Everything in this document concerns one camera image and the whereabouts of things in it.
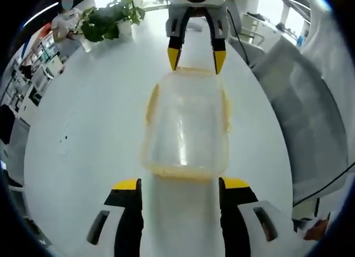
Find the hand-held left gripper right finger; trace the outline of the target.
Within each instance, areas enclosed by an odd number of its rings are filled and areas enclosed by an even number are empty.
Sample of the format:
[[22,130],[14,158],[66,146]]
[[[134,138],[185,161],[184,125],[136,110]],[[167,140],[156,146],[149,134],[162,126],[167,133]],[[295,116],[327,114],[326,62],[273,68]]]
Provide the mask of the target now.
[[259,201],[238,178],[219,178],[220,225],[226,256],[292,256],[293,222],[268,201]]

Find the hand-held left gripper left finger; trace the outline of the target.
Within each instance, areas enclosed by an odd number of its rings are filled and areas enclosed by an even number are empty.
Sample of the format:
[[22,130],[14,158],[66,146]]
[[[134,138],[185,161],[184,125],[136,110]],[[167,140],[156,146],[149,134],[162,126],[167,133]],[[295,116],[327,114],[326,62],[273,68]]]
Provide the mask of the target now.
[[141,179],[114,184],[88,231],[95,256],[139,256],[144,228]]

